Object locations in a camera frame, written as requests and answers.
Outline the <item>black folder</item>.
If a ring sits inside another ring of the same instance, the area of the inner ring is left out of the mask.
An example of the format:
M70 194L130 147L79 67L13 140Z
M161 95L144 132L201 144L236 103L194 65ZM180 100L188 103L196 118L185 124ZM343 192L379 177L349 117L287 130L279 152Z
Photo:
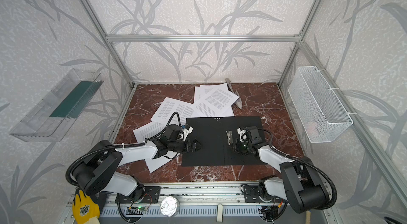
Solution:
M187 118L186 124L193 127L193 132L188 137L198 140L202 144L202 149L193 153L184 153L183 167L264 164L258 157L235 153L232 146L228 145L226 136L226 131L232 131L233 136L237 136L239 127L256 126L262 129L260 117Z

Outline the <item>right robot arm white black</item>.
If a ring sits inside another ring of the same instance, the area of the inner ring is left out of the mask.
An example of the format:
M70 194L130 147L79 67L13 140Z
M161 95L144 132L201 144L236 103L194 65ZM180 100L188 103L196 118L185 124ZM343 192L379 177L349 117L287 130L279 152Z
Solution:
M261 137L262 129L240 127L237 136L227 131L228 146L233 152L255 157L276 169L281 177L259 180L257 186L242 185L246 202L273 202L281 199L296 213L325 210L335 205L338 193L332 179L307 157L295 157L278 150L271 140Z

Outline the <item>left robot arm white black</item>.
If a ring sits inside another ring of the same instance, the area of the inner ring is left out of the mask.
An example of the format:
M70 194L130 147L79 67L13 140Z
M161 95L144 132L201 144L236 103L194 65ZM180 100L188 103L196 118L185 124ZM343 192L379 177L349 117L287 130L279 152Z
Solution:
M142 184L117 169L140 160L170 159L168 152L185 154L201 150L202 144L189 137L192 131L189 125L170 124L142 143L115 145L103 140L70 164L65 178L89 196L100 192L136 194L143 190Z

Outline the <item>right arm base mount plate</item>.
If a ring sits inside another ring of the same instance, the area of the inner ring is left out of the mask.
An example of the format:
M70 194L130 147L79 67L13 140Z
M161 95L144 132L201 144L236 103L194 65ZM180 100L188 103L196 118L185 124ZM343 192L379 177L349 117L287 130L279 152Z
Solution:
M242 184L240 190L244 196L245 203L268 203L272 198L261 196L258 186Z

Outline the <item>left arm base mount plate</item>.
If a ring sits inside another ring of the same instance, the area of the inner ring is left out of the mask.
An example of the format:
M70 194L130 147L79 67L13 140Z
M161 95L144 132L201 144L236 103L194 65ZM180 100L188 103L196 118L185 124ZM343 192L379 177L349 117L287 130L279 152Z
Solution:
M159 201L160 192L161 192L160 186L144 186L143 188L137 188L135 192L133 192L129 196L119 194L119 196L115 199L115 203L155 204L158 203Z

